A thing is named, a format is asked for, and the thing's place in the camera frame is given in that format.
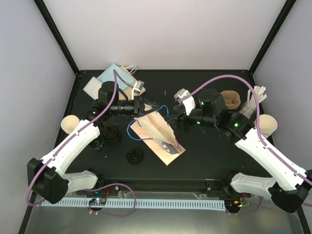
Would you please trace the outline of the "checkered pastry paper bag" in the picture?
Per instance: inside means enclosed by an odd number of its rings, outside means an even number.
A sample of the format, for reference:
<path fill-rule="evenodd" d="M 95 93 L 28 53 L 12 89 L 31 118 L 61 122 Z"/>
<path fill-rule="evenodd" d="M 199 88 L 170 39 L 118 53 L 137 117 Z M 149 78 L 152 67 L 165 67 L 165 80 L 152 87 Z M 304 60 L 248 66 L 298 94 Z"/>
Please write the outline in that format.
<path fill-rule="evenodd" d="M 150 114 L 135 117 L 129 122 L 126 131 L 129 138 L 144 142 L 168 166 L 185 152 L 185 148 L 179 144 L 173 129 L 159 113 L 162 108 L 169 114 L 169 108 L 161 105 Z"/>

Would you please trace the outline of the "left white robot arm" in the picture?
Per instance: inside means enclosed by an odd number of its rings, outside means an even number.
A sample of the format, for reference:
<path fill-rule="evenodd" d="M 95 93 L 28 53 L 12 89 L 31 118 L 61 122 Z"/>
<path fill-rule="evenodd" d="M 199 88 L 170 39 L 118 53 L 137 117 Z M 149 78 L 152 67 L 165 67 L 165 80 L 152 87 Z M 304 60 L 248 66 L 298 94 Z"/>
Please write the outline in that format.
<path fill-rule="evenodd" d="M 32 158 L 27 163 L 28 192 L 55 204 L 71 192 L 86 190 L 98 195 L 104 191 L 105 183 L 94 171 L 67 174 L 68 167 L 85 147 L 102 136 L 111 116 L 143 117 L 159 108 L 141 96 L 121 100 L 119 93 L 123 91 L 115 81 L 104 82 L 98 98 L 75 130 L 40 160 Z"/>

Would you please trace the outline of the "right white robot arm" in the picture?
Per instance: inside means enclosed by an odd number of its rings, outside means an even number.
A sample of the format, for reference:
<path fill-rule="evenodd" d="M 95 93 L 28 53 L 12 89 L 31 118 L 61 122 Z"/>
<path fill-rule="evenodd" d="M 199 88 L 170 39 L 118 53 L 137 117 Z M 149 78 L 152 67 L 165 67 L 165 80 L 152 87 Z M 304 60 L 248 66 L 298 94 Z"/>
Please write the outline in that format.
<path fill-rule="evenodd" d="M 258 162 L 271 176 L 230 173 L 223 180 L 226 196 L 248 193 L 270 199 L 277 207 L 294 213 L 312 188 L 312 172 L 295 165 L 258 133 L 253 123 L 239 112 L 230 111 L 221 93 L 206 89 L 198 94 L 199 107 L 184 88 L 174 95 L 179 103 L 175 115 L 167 117 L 176 127 L 203 126 L 218 130 L 218 137 L 233 143 Z"/>

